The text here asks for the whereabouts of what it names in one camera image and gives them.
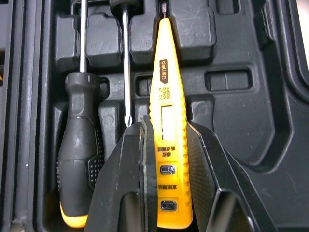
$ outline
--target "metal screwdriver shaft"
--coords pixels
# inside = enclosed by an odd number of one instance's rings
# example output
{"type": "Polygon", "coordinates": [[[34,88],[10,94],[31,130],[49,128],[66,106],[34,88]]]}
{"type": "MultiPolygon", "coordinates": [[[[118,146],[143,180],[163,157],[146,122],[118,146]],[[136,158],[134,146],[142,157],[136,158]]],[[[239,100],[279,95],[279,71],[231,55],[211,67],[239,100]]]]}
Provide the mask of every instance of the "metal screwdriver shaft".
{"type": "Polygon", "coordinates": [[[129,53],[129,14],[128,10],[122,12],[123,27],[123,51],[124,51],[124,94],[125,94],[125,124],[127,127],[132,125],[131,115],[131,57],[129,53]]]}
{"type": "Polygon", "coordinates": [[[122,23],[124,59],[125,124],[133,123],[131,102],[130,18],[142,11],[142,0],[110,0],[112,14],[122,23]]]}
{"type": "Polygon", "coordinates": [[[88,2],[82,0],[81,2],[81,56],[79,71],[81,73],[87,72],[87,61],[86,61],[86,28],[87,28],[87,15],[88,15],[88,2]]]}

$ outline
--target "plastic tool case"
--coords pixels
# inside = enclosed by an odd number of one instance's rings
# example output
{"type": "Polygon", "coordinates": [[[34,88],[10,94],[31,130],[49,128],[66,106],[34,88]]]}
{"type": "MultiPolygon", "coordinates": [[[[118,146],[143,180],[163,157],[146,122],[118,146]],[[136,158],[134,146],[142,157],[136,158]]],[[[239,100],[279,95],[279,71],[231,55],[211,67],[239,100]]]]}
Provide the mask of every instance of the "plastic tool case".
{"type": "MultiPolygon", "coordinates": [[[[241,162],[279,231],[308,231],[309,72],[296,1],[168,3],[188,120],[241,162]]],[[[135,122],[149,112],[160,19],[158,0],[143,8],[130,26],[135,122]]],[[[74,231],[61,218],[56,160],[79,14],[76,0],[0,1],[2,231],[74,231]]],[[[86,52],[100,76],[105,159],[125,129],[121,33],[108,0],[90,0],[86,52]]]]}

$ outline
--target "textured grip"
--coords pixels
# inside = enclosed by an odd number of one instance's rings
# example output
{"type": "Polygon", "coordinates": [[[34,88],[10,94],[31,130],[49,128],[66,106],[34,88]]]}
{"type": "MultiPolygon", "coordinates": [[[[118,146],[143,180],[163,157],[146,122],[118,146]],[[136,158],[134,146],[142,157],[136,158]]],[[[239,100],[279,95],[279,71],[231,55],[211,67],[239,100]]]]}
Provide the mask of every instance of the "textured grip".
{"type": "Polygon", "coordinates": [[[71,73],[66,78],[66,91],[69,113],[57,164],[65,221],[66,217],[88,214],[97,175],[103,166],[103,142],[96,102],[98,78],[89,73],[71,73]]]}

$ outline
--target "screwdriver shaft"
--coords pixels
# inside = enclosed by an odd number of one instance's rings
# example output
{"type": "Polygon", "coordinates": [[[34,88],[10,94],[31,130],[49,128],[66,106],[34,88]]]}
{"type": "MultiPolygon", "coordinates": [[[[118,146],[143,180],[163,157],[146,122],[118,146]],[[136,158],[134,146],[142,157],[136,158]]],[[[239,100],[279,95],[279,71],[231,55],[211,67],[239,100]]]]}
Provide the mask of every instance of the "screwdriver shaft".
{"type": "Polygon", "coordinates": [[[81,73],[87,72],[86,62],[86,27],[87,27],[87,0],[81,1],[81,56],[79,69],[81,73]]]}
{"type": "Polygon", "coordinates": [[[123,52],[124,52],[124,95],[125,95],[125,124],[132,125],[131,115],[131,58],[129,53],[129,14],[127,10],[122,13],[123,23],[123,52]]]}

